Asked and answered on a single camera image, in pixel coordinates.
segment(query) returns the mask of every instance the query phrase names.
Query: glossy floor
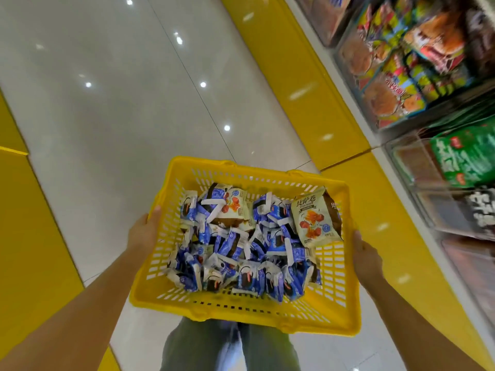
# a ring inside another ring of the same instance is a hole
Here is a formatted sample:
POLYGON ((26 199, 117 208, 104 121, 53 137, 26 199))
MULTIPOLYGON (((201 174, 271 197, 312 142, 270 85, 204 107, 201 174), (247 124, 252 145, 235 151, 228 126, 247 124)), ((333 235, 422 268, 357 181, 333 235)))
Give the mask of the glossy floor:
MULTIPOLYGON (((0 0, 0 29, 2 90, 86 285, 172 157, 316 170, 219 0, 0 0)), ((361 300, 359 336, 291 336, 302 369, 403 369, 361 300)), ((179 319, 126 304, 122 370, 158 369, 179 319)))

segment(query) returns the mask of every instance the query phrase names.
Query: leg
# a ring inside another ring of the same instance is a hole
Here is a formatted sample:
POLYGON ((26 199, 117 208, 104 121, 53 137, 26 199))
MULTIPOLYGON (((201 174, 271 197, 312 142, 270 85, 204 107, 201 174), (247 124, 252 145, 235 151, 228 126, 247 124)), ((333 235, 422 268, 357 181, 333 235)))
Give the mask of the leg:
POLYGON ((247 371, 300 371, 288 334, 262 325, 239 324, 247 371))
POLYGON ((237 323, 183 318, 165 342, 160 371, 218 371, 238 343, 237 323))

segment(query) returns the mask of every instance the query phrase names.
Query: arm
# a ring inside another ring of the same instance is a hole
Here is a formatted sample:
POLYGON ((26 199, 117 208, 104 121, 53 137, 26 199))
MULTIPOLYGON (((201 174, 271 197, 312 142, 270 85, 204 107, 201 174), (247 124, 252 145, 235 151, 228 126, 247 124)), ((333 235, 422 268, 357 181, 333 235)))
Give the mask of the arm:
POLYGON ((385 280, 378 251, 354 234, 354 268, 375 301, 408 371, 483 371, 483 368, 438 332, 385 280))
POLYGON ((87 289, 0 361, 10 370, 97 370, 136 273, 151 253, 160 208, 129 230, 127 249, 87 289))

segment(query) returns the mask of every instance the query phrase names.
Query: forearm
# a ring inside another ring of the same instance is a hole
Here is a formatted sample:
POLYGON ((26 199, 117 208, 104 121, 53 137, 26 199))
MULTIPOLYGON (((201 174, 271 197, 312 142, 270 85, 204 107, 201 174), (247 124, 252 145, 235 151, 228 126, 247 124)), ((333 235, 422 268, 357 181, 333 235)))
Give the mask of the forearm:
POLYGON ((384 278, 367 289, 409 371, 483 370, 426 321, 384 278))
POLYGON ((127 249, 86 290, 17 345, 2 370, 97 370, 146 254, 127 249))

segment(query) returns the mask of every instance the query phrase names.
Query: yellow shopping basket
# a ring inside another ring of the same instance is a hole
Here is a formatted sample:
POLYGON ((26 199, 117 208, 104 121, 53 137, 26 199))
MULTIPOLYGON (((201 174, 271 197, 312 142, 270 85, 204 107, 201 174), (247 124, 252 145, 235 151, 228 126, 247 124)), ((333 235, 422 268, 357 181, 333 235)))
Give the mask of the yellow shopping basket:
POLYGON ((340 181, 301 171, 279 172, 243 167, 232 161, 214 161, 178 156, 169 166, 163 188, 154 204, 162 206, 162 219, 154 252, 134 281, 130 301, 138 307, 174 313, 195 321, 222 319, 269 325, 285 333, 312 332, 356 335, 361 328, 359 284, 352 266, 352 219, 349 188, 340 181), (325 186, 342 215, 344 242, 316 249, 320 259, 322 288, 309 286, 300 299, 282 303, 267 296, 232 293, 186 292, 177 288, 165 273, 170 252, 182 242, 179 229, 181 199, 185 190, 203 192, 213 182, 232 184, 248 192, 248 199, 273 192, 292 199, 325 186))

